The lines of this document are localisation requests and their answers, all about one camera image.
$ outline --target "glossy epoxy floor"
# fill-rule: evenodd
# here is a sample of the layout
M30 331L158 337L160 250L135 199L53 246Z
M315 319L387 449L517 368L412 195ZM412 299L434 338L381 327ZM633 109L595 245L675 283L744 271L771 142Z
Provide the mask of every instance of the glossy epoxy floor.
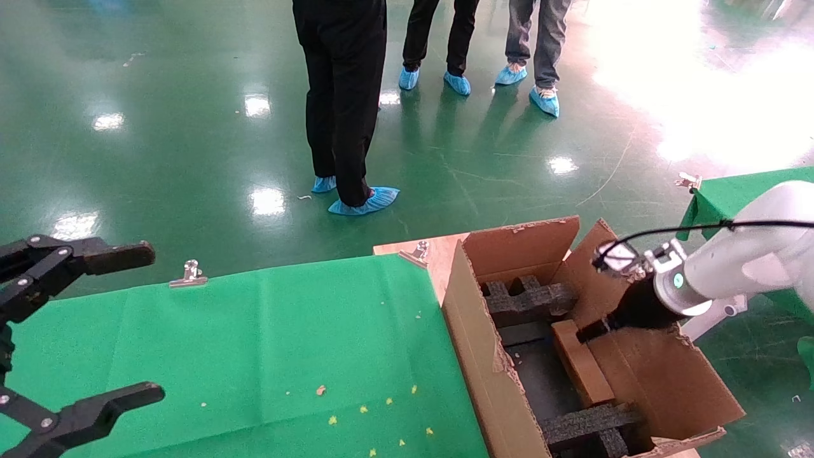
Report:
M0 240L32 233L149 240L155 266L69 294L346 258L398 240L579 214L619 233L673 225L679 172L714 178L810 165L812 13L765 22L723 3L576 2L562 116L529 108L531 78L492 88L507 0L481 0L466 72L444 87L443 1L418 88L396 80L410 0L389 2L369 183L398 201L360 219L309 194L304 60L291 4L260 0L0 2ZM812 456L814 409L771 304L702 347L749 412L704 456ZM801 403L792 403L799 395Z

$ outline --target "white robotic arm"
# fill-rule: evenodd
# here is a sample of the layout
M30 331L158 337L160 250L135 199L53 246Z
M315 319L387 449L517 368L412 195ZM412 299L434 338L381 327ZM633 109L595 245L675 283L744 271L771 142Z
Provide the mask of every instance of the white robotic arm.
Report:
M713 302L741 296L745 308L744 297L786 288L793 288L814 312L813 226L814 183L791 181L753 200L690 256L675 239L642 255L625 243L668 230L607 242L597 247L597 269L637 281L616 310L581 329L577 337L588 341L627 326L664 328L687 317L696 317L690 323L697 336L724 317L717 309L700 316Z
M781 183L753 200L734 222L765 220L814 222L814 183ZM687 258L684 275L710 299L794 288L814 311L814 229L721 230Z

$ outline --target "leg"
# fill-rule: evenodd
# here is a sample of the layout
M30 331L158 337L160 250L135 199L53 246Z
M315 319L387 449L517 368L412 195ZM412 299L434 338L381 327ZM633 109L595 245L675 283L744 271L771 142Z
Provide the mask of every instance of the leg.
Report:
M532 27L534 0L509 0L509 32L506 34L506 59L509 64L526 66L532 57L528 32Z
M334 155L339 198L351 207L367 202L365 157L373 138L387 45L383 0L365 2L358 14L322 30L330 49L334 78Z
M413 10L407 21L407 36L402 56L405 69L415 72L421 61L427 57L427 40L430 37L432 15L438 7L439 0L414 0Z
M455 18L447 43L447 71L460 77L466 70L466 54L475 31L475 10L478 0L455 0Z
M534 77L541 89L553 88L559 81L557 62L565 43L565 14L570 6L571 0L540 0Z
M305 98L305 131L311 147L313 171L318 178L336 174L334 137L334 80L330 54L317 35L317 26L305 18L303 5L294 2L297 37L305 52L310 89Z

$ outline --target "black end effector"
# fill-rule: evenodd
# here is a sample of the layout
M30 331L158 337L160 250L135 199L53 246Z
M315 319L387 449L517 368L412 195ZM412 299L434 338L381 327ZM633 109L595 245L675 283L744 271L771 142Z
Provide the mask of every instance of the black end effector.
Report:
M144 382L99 394L53 413L4 386L11 371L9 322L22 323L82 275L103 275L149 266L155 251L147 242L110 246L94 237L64 241L30 236L0 246L0 415L31 430L2 458L55 458L66 450L108 436L122 413L157 403L164 390Z
M155 250L147 242L110 246L104 240L63 241L30 236L0 247L0 327L22 323L82 275L104 275L149 266Z
M107 437L121 414L157 403L164 390L151 382L98 394L53 413L0 386L0 413L31 429L2 458L56 458L68 449Z
M580 329L576 338L585 343L621 328L666 329L682 318L659 300L649 275L631 284L615 310Z

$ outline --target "black pants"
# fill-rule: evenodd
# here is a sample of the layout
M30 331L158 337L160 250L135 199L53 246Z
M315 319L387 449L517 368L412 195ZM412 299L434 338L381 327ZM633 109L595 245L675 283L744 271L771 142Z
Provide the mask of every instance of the black pants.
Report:
M339 198L367 202L365 157L376 127L387 44L385 0L294 0L310 90L305 129L318 177L336 175Z
M427 57L427 39L430 37L432 15L439 0L414 0L413 10L407 22L405 38L404 66L410 72L418 70L421 61ZM475 10L478 0L455 0L455 18L449 30L447 42L447 71L460 77L466 70L466 54L469 41L475 31Z

